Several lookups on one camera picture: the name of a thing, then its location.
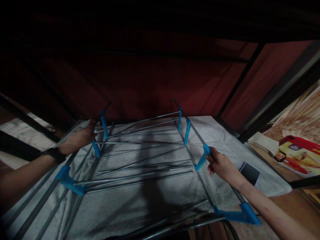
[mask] blue plastic connector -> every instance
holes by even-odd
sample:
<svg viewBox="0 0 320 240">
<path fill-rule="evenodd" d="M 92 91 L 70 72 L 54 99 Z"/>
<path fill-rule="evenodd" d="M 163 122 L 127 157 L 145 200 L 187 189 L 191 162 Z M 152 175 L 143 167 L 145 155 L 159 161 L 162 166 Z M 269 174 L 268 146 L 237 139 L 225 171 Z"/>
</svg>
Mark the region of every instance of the blue plastic connector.
<svg viewBox="0 0 320 240">
<path fill-rule="evenodd" d="M 220 211 L 216 206 L 213 207 L 213 210 L 218 216 L 223 215 L 228 221 L 243 222 L 254 225 L 262 224 L 248 203 L 241 203 L 240 208 L 241 212 Z"/>
<path fill-rule="evenodd" d="M 190 133 L 190 128 L 191 128 L 191 121 L 189 120 L 189 118 L 187 119 L 187 129 L 186 129 L 186 135 L 184 136 L 184 145 L 186 146 L 188 143 L 188 138 L 189 138 L 189 133 Z"/>
<path fill-rule="evenodd" d="M 196 169 L 197 172 L 202 168 L 202 166 L 206 162 L 206 160 L 207 160 L 206 155 L 210 154 L 210 148 L 207 144 L 203 145 L 203 150 L 204 150 L 204 154 L 200 158 L 198 164 L 194 166 L 194 168 Z"/>
<path fill-rule="evenodd" d="M 78 195 L 84 195 L 86 193 L 86 186 L 74 186 L 73 184 L 76 182 L 72 177 L 69 176 L 70 166 L 63 166 L 55 179 L 60 180 L 60 183 L 64 185 L 66 188 L 69 188 L 71 191 Z"/>
<path fill-rule="evenodd" d="M 182 117 L 182 108 L 179 106 L 179 125 L 178 125 L 178 131 L 181 132 L 181 117 Z"/>
<path fill-rule="evenodd" d="M 103 134 L 104 134 L 105 140 L 107 141 L 108 140 L 108 131 L 107 131 L 106 109 L 103 109 L 101 111 L 101 118 L 100 119 L 101 119 L 103 129 L 106 130 L 103 132 Z"/>
<path fill-rule="evenodd" d="M 101 157 L 101 155 L 100 155 L 100 149 L 99 149 L 98 144 L 96 143 L 96 139 L 94 139 L 94 140 L 92 141 L 92 147 L 93 147 L 94 152 L 96 153 L 96 156 L 97 156 L 97 157 Z"/>
</svg>

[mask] drying rack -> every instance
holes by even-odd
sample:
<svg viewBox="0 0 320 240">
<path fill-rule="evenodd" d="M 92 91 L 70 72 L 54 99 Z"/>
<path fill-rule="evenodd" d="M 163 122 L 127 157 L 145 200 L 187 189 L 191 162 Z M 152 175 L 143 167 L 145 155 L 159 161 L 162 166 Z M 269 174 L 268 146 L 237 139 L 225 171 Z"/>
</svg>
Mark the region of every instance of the drying rack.
<svg viewBox="0 0 320 240">
<path fill-rule="evenodd" d="M 205 143 L 205 141 L 202 139 L 200 134 L 197 132 L 197 130 L 193 126 L 193 124 L 190 121 L 190 119 L 183 112 L 182 108 L 179 106 L 179 104 L 176 102 L 175 99 L 173 99 L 173 101 L 178 106 L 178 111 L 176 111 L 176 112 L 172 112 L 172 113 L 169 113 L 169 114 L 165 114 L 165 115 L 154 117 L 154 118 L 150 118 L 150 119 L 145 119 L 145 120 L 134 122 L 134 123 L 118 125 L 118 126 L 114 126 L 114 123 L 113 123 L 111 125 L 111 127 L 108 128 L 107 127 L 107 123 L 106 123 L 105 114 L 106 114 L 106 109 L 111 104 L 111 101 L 110 101 L 108 103 L 108 105 L 102 110 L 101 115 L 99 116 L 99 118 L 101 119 L 101 123 L 102 123 L 103 129 L 99 130 L 98 132 L 103 132 L 104 133 L 104 141 L 99 142 L 99 141 L 94 140 L 92 142 L 92 146 L 87 151 L 86 155 L 84 156 L 83 160 L 79 164 L 79 166 L 76 169 L 75 174 L 73 176 L 69 175 L 70 164 L 74 160 L 74 158 L 75 158 L 75 156 L 77 155 L 78 152 L 75 152 L 70 156 L 68 161 L 61 168 L 61 170 L 58 172 L 58 174 L 56 175 L 54 181 L 51 183 L 51 185 L 48 187 L 48 189 L 46 190 L 46 192 L 44 193 L 44 195 L 42 196 L 42 198 L 40 199 L 40 201 L 36 205 L 36 207 L 33 209 L 31 214 L 29 215 L 29 217 L 23 223 L 21 228 L 18 230 L 18 232 L 14 236 L 14 239 L 18 240 L 18 239 L 22 239 L 23 238 L 23 236 L 25 235 L 25 233 L 29 229 L 30 225 L 32 224 L 32 222 L 34 221 L 34 219 L 36 218 L 36 216 L 40 212 L 41 208 L 44 206 L 44 204 L 46 203 L 46 201 L 50 197 L 51 193 L 54 191 L 55 187 L 59 183 L 63 184 L 65 186 L 65 190 L 63 191 L 63 193 L 60 196 L 59 200 L 57 201 L 55 207 L 51 211 L 49 217 L 47 218 L 46 222 L 42 226 L 42 228 L 41 228 L 40 232 L 38 233 L 37 237 L 35 238 L 36 240 L 39 240 L 39 239 L 42 238 L 42 236 L 45 233 L 47 227 L 49 226 L 51 220 L 53 219 L 55 213 L 57 212 L 62 200 L 65 198 L 65 196 L 67 195 L 69 190 L 74 192 L 77 195 L 77 197 L 72 199 L 72 203 L 71 203 L 72 209 L 70 211 L 70 214 L 67 216 L 67 221 L 66 221 L 67 224 L 65 226 L 64 232 L 62 233 L 62 237 L 61 237 L 62 239 L 65 239 L 67 237 L 67 234 L 68 234 L 68 232 L 69 232 L 69 230 L 71 228 L 73 220 L 74 220 L 74 218 L 76 216 L 76 213 L 77 213 L 77 211 L 79 209 L 79 206 L 80 206 L 81 201 L 83 199 L 83 196 L 85 194 L 90 194 L 90 193 L 94 193 L 94 192 L 98 192 L 98 191 L 105 191 L 105 190 L 108 190 L 108 189 L 126 187 L 126 186 L 130 186 L 130 185 L 135 185 L 135 184 L 141 184 L 141 183 L 148 182 L 148 181 L 156 181 L 156 180 L 161 180 L 161 179 L 165 179 L 165 178 L 178 177 L 178 176 L 181 176 L 181 175 L 191 174 L 191 173 L 193 173 L 193 170 L 196 171 L 197 174 L 198 174 L 199 180 L 200 180 L 200 182 L 202 184 L 202 187 L 203 187 L 203 189 L 204 189 L 204 191 L 206 193 L 207 199 L 205 199 L 203 201 L 200 201 L 200 202 L 197 202 L 197 203 L 194 203 L 192 206 L 184 208 L 179 212 L 175 212 L 172 215 L 170 215 L 170 216 L 166 217 L 165 219 L 162 219 L 162 220 L 160 220 L 160 221 L 158 221 L 156 223 L 152 223 L 151 225 L 148 225 L 146 227 L 142 227 L 142 228 L 140 228 L 138 230 L 135 230 L 135 231 L 133 231 L 133 232 L 131 232 L 129 234 L 121 236 L 121 237 L 119 237 L 119 239 L 127 239 L 127 238 L 133 238 L 133 237 L 137 238 L 139 235 L 143 235 L 146 232 L 148 232 L 149 234 L 147 236 L 144 236 L 141 239 L 151 239 L 151 238 L 154 238 L 154 237 L 165 236 L 165 235 L 173 234 L 173 233 L 176 233 L 176 232 L 179 232 L 179 231 L 184 231 L 184 230 L 191 229 L 191 228 L 197 228 L 197 227 L 200 227 L 200 226 L 203 226 L 203 225 L 207 225 L 209 223 L 221 221 L 221 220 L 239 221 L 239 222 L 257 224 L 257 225 L 261 224 L 260 220 L 258 219 L 256 214 L 253 212 L 253 210 L 251 209 L 249 204 L 245 202 L 245 200 L 242 197 L 242 195 L 234 188 L 232 188 L 232 190 L 234 191 L 234 193 L 236 194 L 236 196 L 238 197 L 238 199 L 240 201 L 241 212 L 220 211 L 217 208 L 217 206 L 214 205 L 214 203 L 212 202 L 212 199 L 210 197 L 210 194 L 208 193 L 208 191 L 207 191 L 207 189 L 206 189 L 206 187 L 204 185 L 204 182 L 202 180 L 202 177 L 201 177 L 201 175 L 199 173 L 199 170 L 201 169 L 201 167 L 203 166 L 203 164 L 206 161 L 205 156 L 206 155 L 211 155 L 213 157 L 213 155 L 212 155 L 208 145 Z M 134 125 L 136 123 L 141 123 L 141 122 L 145 122 L 145 121 L 149 121 L 149 120 L 153 120 L 153 119 L 159 119 L 159 118 L 162 118 L 162 117 L 165 117 L 165 116 L 169 116 L 169 115 L 173 115 L 173 114 L 179 114 L 179 118 L 173 118 L 172 120 L 168 120 L 168 121 L 165 121 L 165 122 L 157 123 L 157 124 L 150 125 L 150 126 L 147 126 L 147 127 L 142 127 L 142 128 L 139 128 L 139 129 L 120 132 L 120 133 L 117 133 L 117 134 L 114 134 L 114 135 L 112 134 L 112 132 L 113 132 L 113 130 L 115 128 L 123 127 L 123 126 L 126 126 L 126 125 Z M 185 136 L 183 136 L 182 133 L 181 133 L 182 115 L 185 117 L 186 122 L 187 122 Z M 176 129 L 140 132 L 141 130 L 146 130 L 146 129 L 149 129 L 149 128 L 152 128 L 152 127 L 155 127 L 155 126 L 158 126 L 158 125 L 161 125 L 161 124 L 165 124 L 165 123 L 168 123 L 168 122 L 174 122 L 175 125 L 176 125 Z M 195 132 L 195 134 L 198 136 L 198 138 L 200 139 L 201 143 L 203 144 L 204 153 L 203 153 L 202 157 L 200 158 L 200 160 L 198 161 L 198 163 L 196 163 L 195 159 L 193 158 L 191 152 L 188 149 L 188 137 L 189 137 L 189 133 L 190 133 L 190 129 L 191 128 L 193 129 L 193 131 Z M 117 136 L 134 136 L 134 135 L 145 136 L 145 135 L 169 135 L 169 134 L 180 134 L 182 140 L 179 141 L 179 142 L 112 142 L 112 141 L 109 141 L 110 139 L 112 139 L 114 137 L 117 137 Z M 124 152 L 124 153 L 118 153 L 118 154 L 102 157 L 102 152 L 104 150 L 105 145 L 107 145 L 107 144 L 138 144 L 138 145 L 149 145 L 149 144 L 151 144 L 151 145 L 155 145 L 155 146 L 151 146 L 151 147 L 142 148 L 142 149 L 139 149 L 139 150 L 132 150 L 132 151 Z M 172 146 L 172 145 L 178 146 L 178 148 L 170 150 L 170 151 L 162 153 L 162 154 L 158 154 L 158 155 L 149 157 L 149 158 L 138 160 L 138 161 L 136 161 L 134 163 L 122 166 L 120 168 L 111 169 L 111 170 L 102 170 L 102 171 L 98 171 L 97 173 L 95 172 L 96 168 L 97 168 L 97 165 L 99 164 L 99 161 L 100 161 L 101 158 L 110 158 L 110 157 L 114 157 L 114 156 L 130 154 L 130 153 L 139 152 L 139 151 L 146 151 L 146 150 L 149 150 L 149 149 L 152 149 L 152 148 L 166 147 L 166 146 Z M 178 149 L 181 149 L 181 148 L 185 148 L 186 149 L 190 159 L 181 160 L 181 161 L 174 161 L 174 162 L 163 162 L 163 163 L 139 166 L 139 164 L 141 164 L 141 163 L 145 163 L 145 162 L 147 162 L 147 161 L 149 161 L 151 159 L 154 159 L 154 158 L 169 154 L 169 153 L 174 152 L 174 151 L 176 151 Z M 86 161 L 86 159 L 87 159 L 87 157 L 90 154 L 92 149 L 95 152 L 94 164 L 92 165 L 89 173 L 85 176 L 84 180 L 76 182 L 73 179 L 73 177 L 76 176 L 77 173 L 81 170 L 84 162 Z M 153 167 L 157 167 L 157 166 L 164 166 L 164 168 L 157 169 L 157 170 L 152 170 L 152 171 L 144 172 L 144 173 L 140 173 L 140 174 L 135 174 L 135 175 L 128 175 L 128 176 L 124 176 L 124 177 L 104 178 L 104 179 L 94 179 L 93 180 L 93 177 L 94 177 L 95 174 L 96 174 L 96 177 L 103 177 L 103 176 L 108 175 L 110 173 L 113 173 L 113 172 L 116 172 L 116 171 L 125 170 L 125 169 L 153 168 Z M 114 183 L 118 183 L 118 182 L 121 182 L 121 181 L 134 179 L 134 178 L 141 177 L 141 176 L 152 176 L 155 173 L 166 173 L 166 172 L 172 172 L 172 171 L 178 170 L 178 169 L 187 169 L 187 168 L 193 168 L 193 170 L 187 170 L 185 172 L 173 173 L 173 174 L 169 174 L 169 175 L 165 175 L 165 176 L 161 176 L 161 177 L 148 178 L 146 180 L 133 181 L 133 182 L 129 182 L 129 183 L 114 185 Z M 52 169 L 44 177 L 44 179 L 40 182 L 40 184 L 35 188 L 35 190 L 29 195 L 29 197 L 25 200 L 25 202 L 21 205 L 21 207 L 11 217 L 11 219 L 8 221 L 6 227 L 11 225 L 13 223 L 13 221 L 19 216 L 19 214 L 22 212 L 22 210 L 31 201 L 31 199 L 39 191 L 39 189 L 43 186 L 43 184 L 47 181 L 47 179 L 50 177 L 50 175 L 54 172 L 55 169 L 56 168 Z M 178 219 L 178 220 L 176 219 L 177 216 L 179 214 L 181 214 L 182 212 L 188 212 L 188 211 L 190 211 L 190 210 L 192 210 L 192 209 L 194 209 L 194 208 L 196 208 L 196 207 L 198 207 L 198 206 L 200 206 L 200 205 L 202 205 L 204 203 L 207 203 L 207 202 L 209 202 L 210 205 L 212 206 L 212 208 L 214 210 L 214 213 L 208 213 L 207 211 L 203 211 L 203 212 L 188 216 L 187 218 L 184 218 L 184 219 Z M 200 221 L 200 222 L 184 225 L 184 223 L 185 223 L 185 221 L 187 219 L 192 219 L 193 220 L 193 219 L 197 219 L 199 217 L 202 217 L 203 220 Z"/>
</svg>

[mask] smartphone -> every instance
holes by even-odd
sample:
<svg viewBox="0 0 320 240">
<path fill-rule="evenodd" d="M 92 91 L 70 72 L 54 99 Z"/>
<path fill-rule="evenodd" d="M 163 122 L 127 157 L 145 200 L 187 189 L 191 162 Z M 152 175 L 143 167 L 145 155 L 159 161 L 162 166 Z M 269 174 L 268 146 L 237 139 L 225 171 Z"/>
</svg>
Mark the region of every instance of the smartphone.
<svg viewBox="0 0 320 240">
<path fill-rule="evenodd" d="M 252 167 L 249 163 L 244 162 L 242 167 L 240 168 L 240 173 L 253 185 L 255 186 L 258 178 L 260 176 L 260 172 Z"/>
</svg>

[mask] watch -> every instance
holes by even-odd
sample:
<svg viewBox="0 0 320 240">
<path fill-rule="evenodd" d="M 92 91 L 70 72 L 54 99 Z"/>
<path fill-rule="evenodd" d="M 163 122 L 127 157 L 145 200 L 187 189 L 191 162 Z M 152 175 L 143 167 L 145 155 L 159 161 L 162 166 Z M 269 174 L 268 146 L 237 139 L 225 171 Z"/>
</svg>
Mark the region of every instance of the watch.
<svg viewBox="0 0 320 240">
<path fill-rule="evenodd" d="M 62 154 L 57 148 L 49 148 L 47 151 L 43 152 L 42 155 L 50 155 L 60 164 L 66 160 L 66 155 Z"/>
</svg>

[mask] product box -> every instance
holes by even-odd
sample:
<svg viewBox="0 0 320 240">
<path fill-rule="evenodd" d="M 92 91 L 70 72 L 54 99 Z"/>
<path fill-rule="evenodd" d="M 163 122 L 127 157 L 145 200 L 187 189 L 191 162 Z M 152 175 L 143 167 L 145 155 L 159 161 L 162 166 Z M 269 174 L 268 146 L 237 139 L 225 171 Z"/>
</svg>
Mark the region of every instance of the product box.
<svg viewBox="0 0 320 240">
<path fill-rule="evenodd" d="M 320 175 L 320 146 L 302 138 L 281 139 L 274 159 L 304 178 Z"/>
</svg>

